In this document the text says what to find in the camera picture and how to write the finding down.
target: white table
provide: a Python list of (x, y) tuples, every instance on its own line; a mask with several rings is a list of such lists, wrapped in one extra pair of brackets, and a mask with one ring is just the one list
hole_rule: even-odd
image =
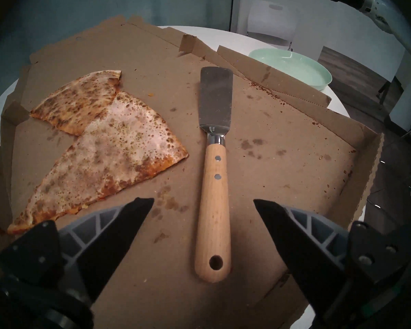
[[(218, 50), (219, 45), (222, 45), (226, 48), (235, 50), (241, 54), (247, 55), (254, 49), (259, 48), (274, 48), (273, 46), (269, 45), (268, 43), (264, 43), (262, 41), (252, 39), (250, 37), (236, 34), (232, 32), (226, 32), (224, 30), (217, 30), (217, 29), (210, 29), (210, 28), (203, 28), (203, 27), (189, 27), (189, 26), (170, 26), (172, 28), (178, 29), (186, 34), (191, 34), (197, 36), (201, 41), (203, 41), (206, 45), (208, 45), (213, 50)], [(3, 106), (6, 101), (6, 97), (11, 94), (17, 81), (15, 81), (9, 88), (0, 96), (0, 115), (3, 109)], [(332, 91), (332, 89), (327, 86), (322, 92), (332, 98), (331, 103), (329, 104), (328, 108), (349, 117), (346, 109), (344, 108), (343, 104), (340, 102), (338, 97)], [(308, 306), (304, 315), (296, 321), (292, 325), (292, 329), (297, 328), (309, 328), (312, 320), (314, 318), (315, 313), (313, 312), (312, 307)]]

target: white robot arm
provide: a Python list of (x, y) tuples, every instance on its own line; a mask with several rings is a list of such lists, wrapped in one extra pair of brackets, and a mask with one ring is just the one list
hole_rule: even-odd
[(380, 29), (393, 34), (411, 54), (411, 25), (391, 0), (332, 0), (368, 16)]

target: pizza crust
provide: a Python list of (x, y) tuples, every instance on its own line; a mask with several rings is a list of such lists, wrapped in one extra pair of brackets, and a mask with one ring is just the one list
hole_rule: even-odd
[(120, 92), (57, 160), (8, 233), (76, 214), (186, 157), (188, 152), (159, 114)]
[(30, 116), (80, 136), (118, 92), (122, 71), (95, 71), (51, 93)]

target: handle hole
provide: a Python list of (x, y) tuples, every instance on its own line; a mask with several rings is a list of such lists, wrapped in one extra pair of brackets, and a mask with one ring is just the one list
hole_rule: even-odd
[(224, 265), (224, 262), (222, 262), (221, 256), (214, 255), (210, 258), (209, 265), (213, 270), (220, 270)]

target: green bowl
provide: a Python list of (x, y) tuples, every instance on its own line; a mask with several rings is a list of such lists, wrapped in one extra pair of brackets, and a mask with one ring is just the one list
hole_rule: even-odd
[(255, 49), (248, 56), (317, 90), (323, 90), (332, 82), (332, 75), (324, 66), (307, 56), (289, 50), (277, 48)]

